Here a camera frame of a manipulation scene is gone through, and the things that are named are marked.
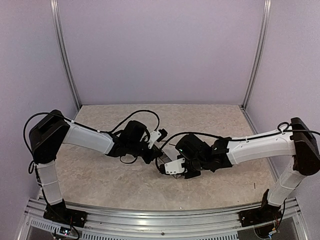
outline vertical metal post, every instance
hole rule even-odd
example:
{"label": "vertical metal post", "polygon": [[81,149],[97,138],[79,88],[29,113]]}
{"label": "vertical metal post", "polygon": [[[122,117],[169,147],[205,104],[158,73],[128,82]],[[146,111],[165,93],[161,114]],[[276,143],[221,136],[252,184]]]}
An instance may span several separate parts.
{"label": "vertical metal post", "polygon": [[53,17],[53,23],[54,23],[54,29],[55,29],[55,34],[58,42],[58,47],[60,50],[61,54],[61,59],[63,63],[63,68],[65,70],[66,78],[68,81],[68,85],[70,87],[70,91],[72,94],[72,98],[74,101],[74,104],[79,111],[82,104],[79,98],[79,94],[76,88],[76,84],[71,72],[68,56],[67,56],[67,51],[66,51],[66,46],[65,46],[65,41],[64,41],[64,36],[63,36],[63,31],[62,31],[62,26],[61,26],[61,20],[60,20],[60,15],[59,15],[59,6],[58,6],[58,0],[50,0],[51,4],[51,11],[52,11],[52,17]]}
{"label": "vertical metal post", "polygon": [[264,0],[264,9],[263,9],[263,16],[262,16],[262,22],[261,22],[261,28],[260,28],[260,34],[259,34],[259,40],[258,45],[255,52],[253,67],[250,74],[249,83],[245,92],[244,100],[242,103],[242,108],[246,110],[250,97],[252,95],[252,91],[254,88],[254,84],[257,78],[259,65],[265,45],[266,35],[267,35],[267,28],[270,18],[270,10],[271,10],[271,0]]}

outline table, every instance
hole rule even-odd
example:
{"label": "table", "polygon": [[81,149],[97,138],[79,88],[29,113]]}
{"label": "table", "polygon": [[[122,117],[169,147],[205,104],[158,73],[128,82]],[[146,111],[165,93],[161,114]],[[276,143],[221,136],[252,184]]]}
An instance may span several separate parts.
{"label": "table", "polygon": [[[252,135],[237,105],[84,105],[75,120],[95,129],[111,130],[140,109],[155,111],[160,117],[160,128],[165,128],[168,136],[182,131],[224,137]],[[151,131],[157,124],[155,116],[146,112],[132,119],[144,123]],[[209,145],[215,141],[210,137],[200,138]],[[57,154],[56,169],[66,201],[119,209],[199,210],[243,205],[261,201],[266,189],[274,184],[266,159],[244,162],[215,173],[202,171],[201,176],[191,179],[175,179],[160,174],[154,162],[147,165],[140,158],[134,164],[123,164],[118,158],[68,144],[63,144]]]}

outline beige marbled surface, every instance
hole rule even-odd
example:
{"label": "beige marbled surface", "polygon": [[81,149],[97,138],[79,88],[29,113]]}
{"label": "beige marbled surface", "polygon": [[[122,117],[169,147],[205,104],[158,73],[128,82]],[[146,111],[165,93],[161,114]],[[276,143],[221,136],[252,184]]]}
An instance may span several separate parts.
{"label": "beige marbled surface", "polygon": [[[155,111],[161,119],[160,128],[165,128],[169,136],[181,131],[224,137],[252,134],[239,107],[233,105],[91,105],[81,108],[76,121],[99,130],[111,130],[139,109]],[[138,113],[132,119],[143,122],[149,130],[157,124],[150,113]],[[215,141],[210,137],[200,138],[209,145]],[[127,165],[118,158],[66,144],[58,153],[56,168],[66,201],[122,209],[190,210],[242,205],[261,201],[266,189],[274,184],[265,159],[215,173],[203,171],[192,179],[175,179],[158,173],[154,162],[147,165],[139,158]]]}

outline white wall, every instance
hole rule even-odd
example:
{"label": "white wall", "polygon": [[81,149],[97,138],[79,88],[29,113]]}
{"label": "white wall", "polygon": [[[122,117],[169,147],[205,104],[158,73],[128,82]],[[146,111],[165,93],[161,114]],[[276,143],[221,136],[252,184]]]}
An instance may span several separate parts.
{"label": "white wall", "polygon": [[14,239],[39,188],[23,127],[34,113],[76,108],[62,67],[50,1],[5,0],[0,7],[0,239]]}
{"label": "white wall", "polygon": [[[248,113],[259,132],[300,117],[320,131],[320,1],[272,1],[262,60]],[[274,158],[279,173],[291,159]],[[295,192],[312,240],[319,239],[320,173]]]}
{"label": "white wall", "polygon": [[81,102],[241,104],[263,0],[62,0]]}

